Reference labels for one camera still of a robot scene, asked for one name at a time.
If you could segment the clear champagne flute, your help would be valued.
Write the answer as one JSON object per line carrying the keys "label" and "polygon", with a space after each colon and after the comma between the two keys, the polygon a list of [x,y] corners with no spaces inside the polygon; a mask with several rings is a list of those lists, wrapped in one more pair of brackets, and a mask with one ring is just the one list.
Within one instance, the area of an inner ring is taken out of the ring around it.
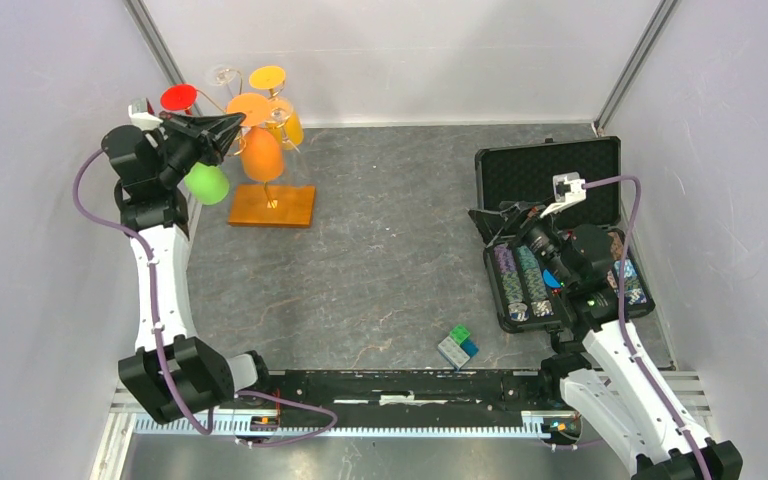
{"label": "clear champagne flute", "polygon": [[276,96],[269,99],[269,109],[267,130],[284,150],[298,151],[304,131],[294,105],[286,98]]}

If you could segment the green plastic wine glass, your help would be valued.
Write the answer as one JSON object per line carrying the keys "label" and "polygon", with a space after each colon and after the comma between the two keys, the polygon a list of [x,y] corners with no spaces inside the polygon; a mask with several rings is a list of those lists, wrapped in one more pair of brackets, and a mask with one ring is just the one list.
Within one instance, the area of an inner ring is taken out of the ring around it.
{"label": "green plastic wine glass", "polygon": [[184,184],[196,200],[208,206],[223,201],[230,190],[230,182],[219,167],[200,162],[185,175]]}

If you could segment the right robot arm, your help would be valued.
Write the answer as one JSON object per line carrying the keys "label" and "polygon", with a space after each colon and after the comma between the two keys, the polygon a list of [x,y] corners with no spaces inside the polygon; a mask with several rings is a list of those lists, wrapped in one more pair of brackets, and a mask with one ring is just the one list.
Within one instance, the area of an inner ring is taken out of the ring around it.
{"label": "right robot arm", "polygon": [[612,248],[629,232],[590,223],[562,228],[548,207],[526,202],[468,215],[488,253],[524,248],[559,284],[564,324],[581,348],[542,361],[537,392],[545,405],[582,414],[633,479],[739,478],[737,447],[716,441],[692,417],[626,314],[627,261]]}

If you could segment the orange plastic wine glass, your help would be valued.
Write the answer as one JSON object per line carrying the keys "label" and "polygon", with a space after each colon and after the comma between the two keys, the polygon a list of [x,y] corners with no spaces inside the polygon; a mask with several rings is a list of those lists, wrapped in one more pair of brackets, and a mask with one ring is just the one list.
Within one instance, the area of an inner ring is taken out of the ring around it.
{"label": "orange plastic wine glass", "polygon": [[269,183],[284,172],[283,150],[268,129],[262,127],[270,118],[268,99],[257,93],[235,96],[226,107],[227,113],[241,113],[248,131],[242,136],[239,153],[244,173],[253,181]]}

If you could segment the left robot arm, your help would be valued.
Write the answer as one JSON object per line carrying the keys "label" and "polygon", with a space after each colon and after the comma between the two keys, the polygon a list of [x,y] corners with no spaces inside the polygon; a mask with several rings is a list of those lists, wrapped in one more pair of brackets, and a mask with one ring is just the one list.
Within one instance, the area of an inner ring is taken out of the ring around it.
{"label": "left robot arm", "polygon": [[119,360],[120,381],[158,424],[198,423],[237,394],[250,407],[266,405],[274,381],[255,351],[226,358],[199,339],[187,281],[190,229],[179,185],[197,167],[221,164],[242,130],[244,115],[189,116],[161,112],[154,127],[121,125],[100,150],[118,180],[114,228],[129,240],[137,266],[139,328],[135,352]]}

